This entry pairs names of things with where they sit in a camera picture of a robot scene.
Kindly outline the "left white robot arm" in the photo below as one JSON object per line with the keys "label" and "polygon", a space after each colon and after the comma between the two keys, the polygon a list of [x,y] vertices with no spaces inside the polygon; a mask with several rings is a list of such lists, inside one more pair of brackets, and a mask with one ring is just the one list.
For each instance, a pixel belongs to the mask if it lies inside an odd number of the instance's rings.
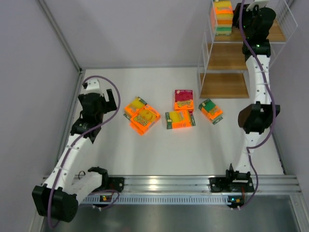
{"label": "left white robot arm", "polygon": [[71,222],[79,205],[88,195],[96,193],[120,192],[112,189],[108,171],[100,167],[90,167],[79,181],[75,174],[82,160],[89,157],[101,127],[111,119],[103,120],[104,114],[117,114],[120,103],[115,102],[111,89],[107,90],[108,98],[100,92],[80,94],[78,100],[82,106],[79,118],[73,123],[68,143],[52,173],[40,186],[35,186],[32,197],[40,216],[46,217],[49,227],[54,228],[57,222]]}

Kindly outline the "yellow sponge pack green box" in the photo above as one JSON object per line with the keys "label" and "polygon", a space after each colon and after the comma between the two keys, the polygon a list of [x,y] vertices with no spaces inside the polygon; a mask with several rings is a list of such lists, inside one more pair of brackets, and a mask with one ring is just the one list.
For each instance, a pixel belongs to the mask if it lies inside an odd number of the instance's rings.
{"label": "yellow sponge pack green box", "polygon": [[215,35],[230,35],[232,32],[233,8],[229,0],[213,0],[211,26]]}

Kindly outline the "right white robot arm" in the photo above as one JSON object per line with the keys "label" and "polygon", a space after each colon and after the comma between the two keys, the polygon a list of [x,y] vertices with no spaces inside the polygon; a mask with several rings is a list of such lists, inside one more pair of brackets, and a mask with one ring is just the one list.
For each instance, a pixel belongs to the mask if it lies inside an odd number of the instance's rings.
{"label": "right white robot arm", "polygon": [[240,181],[256,174],[253,152],[264,145],[274,130],[281,107],[275,103],[270,90],[269,64],[271,46],[268,39],[276,13],[268,8],[266,0],[250,4],[238,3],[234,10],[233,26],[243,40],[242,53],[249,75],[251,103],[239,112],[238,125],[244,132],[240,155],[230,164],[227,174]]}

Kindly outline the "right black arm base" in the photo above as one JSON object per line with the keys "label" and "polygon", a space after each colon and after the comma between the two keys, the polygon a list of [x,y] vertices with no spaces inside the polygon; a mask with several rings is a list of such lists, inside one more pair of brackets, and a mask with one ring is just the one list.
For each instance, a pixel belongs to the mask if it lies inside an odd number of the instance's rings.
{"label": "right black arm base", "polygon": [[225,177],[211,177],[211,192],[253,192],[254,186],[251,173],[226,170]]}

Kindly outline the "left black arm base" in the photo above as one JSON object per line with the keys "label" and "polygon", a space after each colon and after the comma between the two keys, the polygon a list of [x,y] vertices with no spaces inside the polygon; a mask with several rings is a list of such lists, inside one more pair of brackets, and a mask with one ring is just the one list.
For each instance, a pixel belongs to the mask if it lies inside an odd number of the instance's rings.
{"label": "left black arm base", "polygon": [[113,189],[118,192],[122,192],[124,189],[125,179],[123,177],[109,177],[108,189]]}

